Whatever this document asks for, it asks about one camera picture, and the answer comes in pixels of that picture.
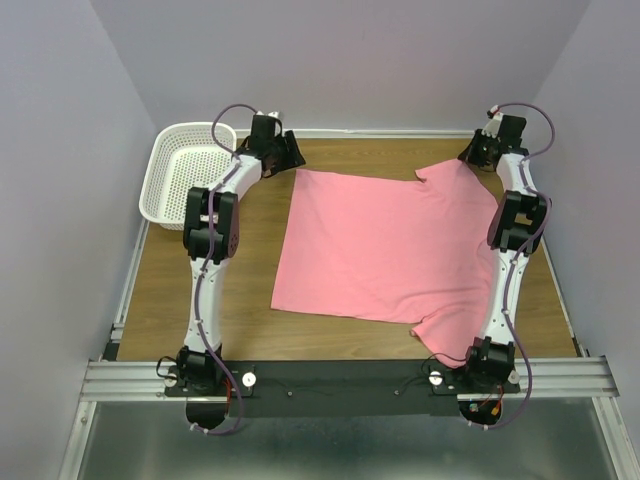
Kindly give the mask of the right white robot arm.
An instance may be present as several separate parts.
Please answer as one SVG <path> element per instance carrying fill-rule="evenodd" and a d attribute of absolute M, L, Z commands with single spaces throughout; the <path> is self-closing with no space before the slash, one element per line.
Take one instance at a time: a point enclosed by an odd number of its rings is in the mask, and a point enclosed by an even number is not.
<path fill-rule="evenodd" d="M 495 263 L 489 305 L 464 367 L 467 377 L 482 386 L 502 385 L 514 371 L 521 283 L 540 244 L 551 205 L 530 174 L 530 154 L 522 146 L 526 119 L 504 114 L 499 108 L 490 110 L 488 116 L 485 127 L 475 131 L 459 155 L 470 166 L 493 168 L 503 188 L 487 234 Z"/>

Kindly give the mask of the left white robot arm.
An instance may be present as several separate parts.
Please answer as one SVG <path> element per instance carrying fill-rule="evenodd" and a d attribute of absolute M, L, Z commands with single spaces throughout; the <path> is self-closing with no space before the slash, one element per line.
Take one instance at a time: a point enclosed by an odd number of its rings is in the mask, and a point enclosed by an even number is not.
<path fill-rule="evenodd" d="M 239 395 L 237 380 L 222 360 L 221 307 L 225 276 L 240 240 L 239 203 L 262 179 L 305 164 L 294 132 L 277 112 L 253 115 L 250 133 L 228 150 L 222 173 L 187 193 L 183 245 L 190 260 L 192 293 L 176 376 L 187 388 L 225 385 Z"/>

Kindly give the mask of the pink t shirt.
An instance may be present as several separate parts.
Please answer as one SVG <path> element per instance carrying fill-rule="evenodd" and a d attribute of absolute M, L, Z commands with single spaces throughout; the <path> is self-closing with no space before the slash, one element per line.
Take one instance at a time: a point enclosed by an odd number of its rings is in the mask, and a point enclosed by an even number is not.
<path fill-rule="evenodd" d="M 491 297 L 496 209 L 458 160 L 411 181 L 300 170 L 271 305 L 408 324 L 442 363 L 459 366 Z"/>

